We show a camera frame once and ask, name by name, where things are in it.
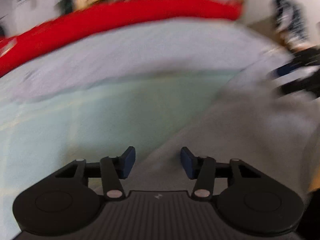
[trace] bed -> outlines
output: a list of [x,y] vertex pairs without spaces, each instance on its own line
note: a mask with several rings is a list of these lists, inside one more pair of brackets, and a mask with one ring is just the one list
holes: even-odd
[[177,157],[187,146],[243,159],[306,199],[317,108],[306,95],[276,96],[268,73],[290,55],[274,48],[230,21],[180,18],[94,34],[3,76],[1,239],[19,232],[11,208],[22,190],[74,159],[128,146],[137,161],[126,192],[192,189]]

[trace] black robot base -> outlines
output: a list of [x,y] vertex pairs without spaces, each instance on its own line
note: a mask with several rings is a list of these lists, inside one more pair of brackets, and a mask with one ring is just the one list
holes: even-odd
[[[295,232],[304,213],[300,197],[247,163],[217,163],[180,152],[189,179],[187,191],[131,191],[126,179],[135,162],[129,147],[99,163],[77,159],[23,191],[13,203],[21,228],[15,240],[236,240],[301,239]],[[103,195],[88,188],[102,178]],[[228,188],[212,195],[215,178]]]

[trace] red towel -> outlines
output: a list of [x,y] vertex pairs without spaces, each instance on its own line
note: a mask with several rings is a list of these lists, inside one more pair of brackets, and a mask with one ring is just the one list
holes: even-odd
[[241,9],[239,4],[216,0],[129,0],[101,3],[2,40],[0,53],[1,48],[4,51],[5,45],[12,39],[16,39],[16,44],[0,57],[0,77],[33,58],[94,33],[174,17],[236,20]]

